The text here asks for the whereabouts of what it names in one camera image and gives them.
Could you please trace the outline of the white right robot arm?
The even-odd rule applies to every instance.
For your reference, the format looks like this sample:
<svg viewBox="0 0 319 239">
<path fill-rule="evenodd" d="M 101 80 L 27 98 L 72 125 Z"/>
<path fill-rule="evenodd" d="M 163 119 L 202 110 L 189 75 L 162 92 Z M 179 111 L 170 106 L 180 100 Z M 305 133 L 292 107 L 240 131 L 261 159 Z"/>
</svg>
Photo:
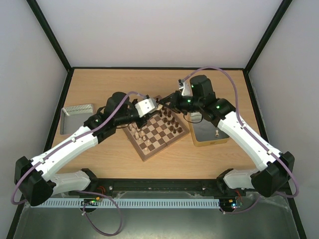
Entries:
<svg viewBox="0 0 319 239">
<path fill-rule="evenodd" d="M 292 178 L 294 156 L 271 146 L 242 119 L 228 100 L 216 97 L 211 80 L 205 75 L 192 77 L 190 88 L 191 96 L 175 91 L 159 103 L 175 113 L 200 113 L 204 120 L 230 136 L 256 166 L 253 170 L 227 170 L 217 183 L 218 191 L 228 195 L 236 188 L 255 189 L 264 197 L 277 193 Z"/>
</svg>

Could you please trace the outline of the black aluminium frame rail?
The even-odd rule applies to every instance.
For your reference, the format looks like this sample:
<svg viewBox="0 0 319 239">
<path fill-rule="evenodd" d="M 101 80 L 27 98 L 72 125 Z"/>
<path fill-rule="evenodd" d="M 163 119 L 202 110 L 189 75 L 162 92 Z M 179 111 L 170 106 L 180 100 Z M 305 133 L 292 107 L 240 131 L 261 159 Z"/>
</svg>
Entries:
<svg viewBox="0 0 319 239">
<path fill-rule="evenodd" d="M 227 189 L 216 179 L 110 179 L 100 178 L 88 186 L 86 191 L 103 193 L 115 197 L 119 192 L 187 192 L 214 198 L 244 196 L 255 189 Z"/>
</svg>

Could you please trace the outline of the dark chess piece row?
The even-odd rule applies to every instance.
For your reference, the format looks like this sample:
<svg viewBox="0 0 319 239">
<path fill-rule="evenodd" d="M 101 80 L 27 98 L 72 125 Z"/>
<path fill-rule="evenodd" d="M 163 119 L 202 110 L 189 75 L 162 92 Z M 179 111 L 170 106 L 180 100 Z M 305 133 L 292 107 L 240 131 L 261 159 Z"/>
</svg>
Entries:
<svg viewBox="0 0 319 239">
<path fill-rule="evenodd" d="M 158 107 L 159 113 L 154 117 L 154 128 L 161 133 L 172 134 L 173 136 L 181 134 L 184 129 L 181 123 L 173 115 L 173 112 L 162 105 Z"/>
</svg>

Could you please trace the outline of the silver metal tin box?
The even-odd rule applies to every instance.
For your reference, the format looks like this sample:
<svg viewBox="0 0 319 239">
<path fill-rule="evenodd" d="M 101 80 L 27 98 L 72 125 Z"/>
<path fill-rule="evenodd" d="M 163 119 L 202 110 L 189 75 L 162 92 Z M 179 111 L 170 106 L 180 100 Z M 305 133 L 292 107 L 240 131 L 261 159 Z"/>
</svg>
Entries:
<svg viewBox="0 0 319 239">
<path fill-rule="evenodd" d="M 196 147 L 222 144 L 229 140 L 229 135 L 201 117 L 200 113 L 190 113 L 187 119 L 192 141 Z M 217 129 L 219 130 L 219 137 L 215 137 Z"/>
</svg>

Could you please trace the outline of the wooden chess board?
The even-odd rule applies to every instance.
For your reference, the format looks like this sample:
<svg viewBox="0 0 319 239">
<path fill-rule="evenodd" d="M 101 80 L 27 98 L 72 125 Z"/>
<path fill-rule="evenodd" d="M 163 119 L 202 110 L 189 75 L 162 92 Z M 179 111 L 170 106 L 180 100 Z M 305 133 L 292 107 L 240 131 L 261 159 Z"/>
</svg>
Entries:
<svg viewBox="0 0 319 239">
<path fill-rule="evenodd" d="M 179 119 L 179 117 L 174 112 L 173 112 L 173 115 L 181 123 L 181 125 L 182 125 L 182 127 L 184 129 L 184 132 L 182 132 L 181 134 L 175 135 L 175 136 L 173 136 L 171 133 L 170 134 L 165 134 L 163 131 L 161 133 L 158 133 L 158 131 L 154 128 L 154 123 L 155 123 L 154 117 L 157 114 L 152 116 L 149 119 L 149 121 L 146 124 L 146 126 L 141 128 L 141 130 L 144 131 L 144 133 L 146 134 L 146 139 L 148 140 L 149 152 L 144 153 L 143 151 L 138 150 L 138 149 L 136 150 L 134 148 L 143 162 L 147 161 L 151 157 L 155 156 L 159 152 L 163 151 L 164 149 L 166 149 L 170 145 L 172 145 L 175 142 L 181 140 L 183 137 L 185 137 L 186 135 L 189 134 L 188 127 Z M 123 131 L 124 131 L 124 133 L 126 134 L 126 136 L 128 138 L 127 129 L 128 129 L 128 126 L 124 127 Z"/>
</svg>

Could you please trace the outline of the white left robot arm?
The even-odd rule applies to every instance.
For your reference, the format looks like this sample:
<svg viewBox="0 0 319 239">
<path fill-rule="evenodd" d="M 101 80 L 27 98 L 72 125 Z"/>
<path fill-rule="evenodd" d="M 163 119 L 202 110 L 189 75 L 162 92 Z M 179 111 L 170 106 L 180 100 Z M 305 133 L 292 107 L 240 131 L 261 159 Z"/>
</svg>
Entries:
<svg viewBox="0 0 319 239">
<path fill-rule="evenodd" d="M 32 159 L 25 156 L 15 163 L 15 188 L 11 196 L 14 205 L 29 202 L 38 206 L 51 196 L 68 191 L 83 191 L 93 180 L 91 171 L 58 174 L 58 171 L 84 151 L 112 136 L 117 127 L 136 123 L 147 124 L 158 108 L 156 99 L 148 95 L 143 100 L 130 101 L 123 92 L 115 92 L 105 106 L 97 109 L 73 134 L 64 141 Z"/>
</svg>

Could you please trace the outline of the cream piece row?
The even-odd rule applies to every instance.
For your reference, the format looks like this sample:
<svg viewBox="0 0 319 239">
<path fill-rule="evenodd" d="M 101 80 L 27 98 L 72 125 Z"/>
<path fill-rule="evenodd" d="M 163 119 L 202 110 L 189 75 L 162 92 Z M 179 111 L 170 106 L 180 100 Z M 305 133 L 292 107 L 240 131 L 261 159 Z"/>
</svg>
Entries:
<svg viewBox="0 0 319 239">
<path fill-rule="evenodd" d="M 131 123 L 128 125 L 127 135 L 129 141 L 132 143 L 133 147 L 136 150 L 141 150 L 144 153 L 149 152 L 146 134 L 144 133 L 144 131 L 139 129 L 135 123 Z"/>
</svg>

